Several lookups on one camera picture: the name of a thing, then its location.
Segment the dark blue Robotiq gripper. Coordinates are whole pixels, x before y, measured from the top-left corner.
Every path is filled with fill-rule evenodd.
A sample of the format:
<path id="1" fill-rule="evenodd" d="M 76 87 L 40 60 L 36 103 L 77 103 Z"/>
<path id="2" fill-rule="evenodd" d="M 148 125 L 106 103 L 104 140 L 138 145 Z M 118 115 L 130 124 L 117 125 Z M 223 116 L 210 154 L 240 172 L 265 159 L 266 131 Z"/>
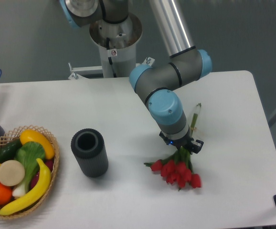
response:
<path id="1" fill-rule="evenodd" d="M 202 140 L 193 140 L 188 126 L 185 126 L 176 134 L 166 134 L 161 131 L 159 136 L 163 139 L 166 145 L 175 146 L 177 149 L 184 147 L 190 152 L 190 154 L 198 154 L 204 145 Z"/>

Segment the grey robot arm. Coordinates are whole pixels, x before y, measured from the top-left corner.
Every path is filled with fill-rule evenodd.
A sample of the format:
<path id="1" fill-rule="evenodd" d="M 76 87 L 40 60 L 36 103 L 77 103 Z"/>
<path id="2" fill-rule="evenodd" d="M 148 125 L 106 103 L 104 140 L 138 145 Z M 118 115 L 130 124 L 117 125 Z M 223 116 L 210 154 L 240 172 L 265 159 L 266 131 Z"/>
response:
<path id="1" fill-rule="evenodd" d="M 175 90 L 212 71 L 208 53 L 198 50 L 176 0 L 152 0 L 150 6 L 170 62 L 153 68 L 136 63 L 136 45 L 142 24 L 128 10 L 126 0 L 62 0 L 60 5 L 70 25 L 89 26 L 98 46 L 103 76 L 128 77 L 129 82 L 160 128 L 160 137 L 177 149 L 200 152 L 203 142 L 194 140 L 182 103 Z"/>

